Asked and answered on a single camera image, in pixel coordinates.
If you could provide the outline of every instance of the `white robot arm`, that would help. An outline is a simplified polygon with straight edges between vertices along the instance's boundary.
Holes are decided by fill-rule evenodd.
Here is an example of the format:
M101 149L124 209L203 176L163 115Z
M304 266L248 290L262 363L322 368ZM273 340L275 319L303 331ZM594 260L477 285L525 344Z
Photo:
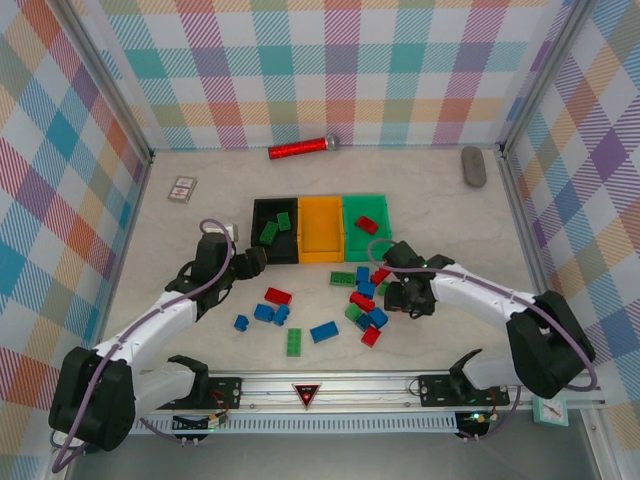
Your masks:
M200 362L178 356L170 358L159 370L141 372L169 340L216 306L220 292L231 288L235 279L252 278L264 269L264 250L250 249L234 257L228 273L225 272L215 288L161 308L206 283L219 271L216 267L222 258L223 240L218 233L203 235L196 260L183 267L149 310L160 310L151 321L128 336L124 335L125 331L120 332L91 351L77 347L67 355L49 416L52 428L69 432L78 414L79 400L87 390L88 378L114 345L118 350L102 373L100 388L84 412L76 437L112 450L124 440L133 423L150 411L187 396L194 400L202 398L207 389L208 367ZM389 267L406 269L429 265L437 269L437 273L419 268L415 273L396 273L398 281L392 282L385 294L386 310L401 310L417 318L431 315L438 301L445 302L478 316L508 335L510 351L475 350L451 367L452 388L462 402L478 390L498 385L523 384L534 393L551 398L583 369L583 362L558 338L557 332L550 330L527 306L514 302L514 297L535 304L553 316L590 360L595 357L566 301L557 293L534 296L514 291L512 298L505 297L497 293L504 292L503 287L478 277L470 282L468 272L453 260L436 255L425 261L406 242L391 247L384 259ZM186 275L188 268L191 268L190 275Z
M510 290L472 276L442 255L425 260L406 242L394 244L384 260L396 269L398 278L386 290L385 310L418 318L433 314L436 303L444 302L507 334L508 349L474 350L449 370L462 402L478 390L499 385L524 385L540 397L552 398L595 358L569 305L556 292L533 295Z

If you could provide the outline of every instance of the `warning triangle sign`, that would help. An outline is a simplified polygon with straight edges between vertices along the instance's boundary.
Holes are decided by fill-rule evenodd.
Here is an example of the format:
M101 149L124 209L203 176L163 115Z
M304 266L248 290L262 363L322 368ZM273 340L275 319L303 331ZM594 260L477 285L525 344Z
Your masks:
M316 396L316 393L318 393L318 390L320 389L320 385L322 385L321 383L318 383L317 385L300 385L300 384L293 384L293 388L296 390L298 397L300 397L300 401L302 402L302 404L304 405L305 410L309 408L309 405L311 405L311 402L313 401L313 399Z

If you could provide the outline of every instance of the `checkered wall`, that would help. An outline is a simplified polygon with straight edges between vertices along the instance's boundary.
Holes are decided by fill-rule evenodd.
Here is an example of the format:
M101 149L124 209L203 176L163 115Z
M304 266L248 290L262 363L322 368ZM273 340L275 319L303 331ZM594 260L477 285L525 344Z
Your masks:
M596 348L638 467L639 25L637 0L598 3L512 157L551 283Z
M99 322L143 161L45 0L0 0L0 479L33 478Z
M493 144L534 60L522 64L527 47L547 34L539 22L562 2L75 3L151 143L191 149L327 133L346 145Z
M552 47L558 39L558 35L560 35L560 32L562 32L562 29L567 19L569 18L574 5L576 5L577 2L578 0L563 0L562 6L560 7L560 10L558 10L551 28L547 32L540 50L538 50L536 58L529 68L524 82L522 82L522 85L520 86L518 96L511 105L511 109L509 110L509 114L507 115L507 120L504 122L500 130L500 135L497 139L497 143L503 143L506 140L509 131L513 127L513 122L520 114L524 101L531 93L531 90L533 89L533 86L535 85L536 80L540 75L540 70L545 65L545 62L547 61L547 58L551 53Z

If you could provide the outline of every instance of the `red cylinder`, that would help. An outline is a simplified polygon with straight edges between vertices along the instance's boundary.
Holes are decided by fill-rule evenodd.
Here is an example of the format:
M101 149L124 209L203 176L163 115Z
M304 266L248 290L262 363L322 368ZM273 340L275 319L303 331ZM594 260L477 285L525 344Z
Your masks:
M337 148L338 142L336 138L333 135L327 135L326 137L305 140L304 142L269 147L269 158L271 160L275 160L277 158L302 155L303 153L319 152L321 150L336 150Z

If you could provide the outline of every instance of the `green tray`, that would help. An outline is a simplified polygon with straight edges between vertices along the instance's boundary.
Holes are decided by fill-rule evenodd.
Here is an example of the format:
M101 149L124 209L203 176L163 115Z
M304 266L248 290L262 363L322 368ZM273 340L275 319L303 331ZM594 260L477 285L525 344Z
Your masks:
M384 195L349 195L342 197L344 210L345 260L347 262L366 262L367 246L376 238L392 238L387 199ZM375 235L369 235L356 227L361 216L369 217L378 224ZM382 243L373 247L373 257L380 261L382 255L391 247Z

